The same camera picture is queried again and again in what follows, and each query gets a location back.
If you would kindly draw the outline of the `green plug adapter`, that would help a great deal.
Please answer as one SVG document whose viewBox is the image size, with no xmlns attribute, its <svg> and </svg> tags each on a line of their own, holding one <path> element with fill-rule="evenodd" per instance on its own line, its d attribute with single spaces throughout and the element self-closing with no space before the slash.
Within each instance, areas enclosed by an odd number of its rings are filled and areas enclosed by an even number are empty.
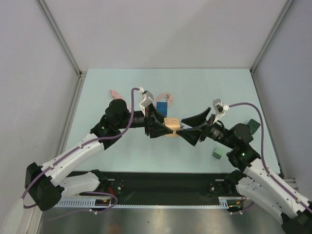
<svg viewBox="0 0 312 234">
<path fill-rule="evenodd" d="M 213 158 L 214 158 L 215 160 L 220 160 L 220 159 L 223 157 L 224 154 L 225 154 L 225 152 L 224 152 L 223 149 L 221 149 L 221 148 L 216 148 L 216 149 L 213 151 L 212 156 L 213 156 Z"/>
</svg>

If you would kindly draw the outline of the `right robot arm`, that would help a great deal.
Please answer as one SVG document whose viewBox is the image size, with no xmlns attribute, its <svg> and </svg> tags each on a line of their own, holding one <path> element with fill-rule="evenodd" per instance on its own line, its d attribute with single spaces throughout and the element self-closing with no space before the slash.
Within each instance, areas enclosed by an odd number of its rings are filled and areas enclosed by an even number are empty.
<svg viewBox="0 0 312 234">
<path fill-rule="evenodd" d="M 247 124 L 236 124 L 231 129 L 219 125 L 219 120 L 234 104 L 218 101 L 215 114 L 206 119 L 209 111 L 185 118 L 181 122 L 188 128 L 177 134 L 192 145 L 206 138 L 213 139 L 231 149 L 227 153 L 236 168 L 226 178 L 225 191 L 229 195 L 240 194 L 249 198 L 274 217 L 286 234 L 310 234 L 312 232 L 312 201 L 293 189 L 267 166 L 264 153 L 257 153 L 251 146 L 251 129 Z"/>
</svg>

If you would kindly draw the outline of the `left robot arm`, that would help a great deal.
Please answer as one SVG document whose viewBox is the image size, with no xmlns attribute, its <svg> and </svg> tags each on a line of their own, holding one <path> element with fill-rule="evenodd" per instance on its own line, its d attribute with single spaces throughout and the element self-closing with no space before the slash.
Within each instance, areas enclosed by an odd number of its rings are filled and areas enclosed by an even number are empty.
<svg viewBox="0 0 312 234">
<path fill-rule="evenodd" d="M 71 150 L 38 165 L 26 168 L 25 192 L 41 211 L 53 208 L 63 197 L 80 193 L 104 194 L 108 189 L 107 177 L 99 170 L 83 175 L 68 175 L 80 164 L 115 144 L 130 128 L 144 128 L 145 134 L 157 138 L 172 134 L 164 123 L 165 117 L 150 100 L 143 101 L 140 111 L 128 110 L 126 102 L 114 99 L 105 114 L 90 132 Z"/>
</svg>

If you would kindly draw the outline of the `blue cube socket adapter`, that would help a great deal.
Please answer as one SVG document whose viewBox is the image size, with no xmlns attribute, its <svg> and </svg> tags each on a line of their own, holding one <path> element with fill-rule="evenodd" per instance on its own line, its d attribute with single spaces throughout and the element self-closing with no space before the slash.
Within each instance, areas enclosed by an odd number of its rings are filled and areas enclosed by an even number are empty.
<svg viewBox="0 0 312 234">
<path fill-rule="evenodd" d="M 156 103 L 156 110 L 161 113 L 164 117 L 168 114 L 168 103 L 163 101 L 158 101 Z"/>
</svg>

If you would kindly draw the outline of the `dark green cube adapter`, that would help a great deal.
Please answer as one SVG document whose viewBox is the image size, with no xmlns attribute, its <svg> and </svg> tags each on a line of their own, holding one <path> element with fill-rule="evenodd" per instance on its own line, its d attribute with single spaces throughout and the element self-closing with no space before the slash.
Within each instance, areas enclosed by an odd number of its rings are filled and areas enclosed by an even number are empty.
<svg viewBox="0 0 312 234">
<path fill-rule="evenodd" d="M 248 124 L 247 124 L 250 128 L 251 131 L 251 135 L 255 134 L 256 131 L 259 129 L 259 127 L 261 126 L 261 124 L 259 122 L 257 122 L 254 119 L 250 119 Z"/>
</svg>

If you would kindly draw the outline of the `tan cube plug adapter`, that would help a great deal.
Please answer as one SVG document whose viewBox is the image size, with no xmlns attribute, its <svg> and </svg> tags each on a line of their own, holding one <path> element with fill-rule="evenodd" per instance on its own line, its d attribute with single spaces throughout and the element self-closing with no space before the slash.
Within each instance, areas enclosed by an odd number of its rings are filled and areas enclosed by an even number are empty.
<svg viewBox="0 0 312 234">
<path fill-rule="evenodd" d="M 176 132 L 181 129 L 179 118 L 165 117 L 164 125 L 173 131 L 171 134 L 166 134 L 165 137 L 178 137 Z"/>
</svg>

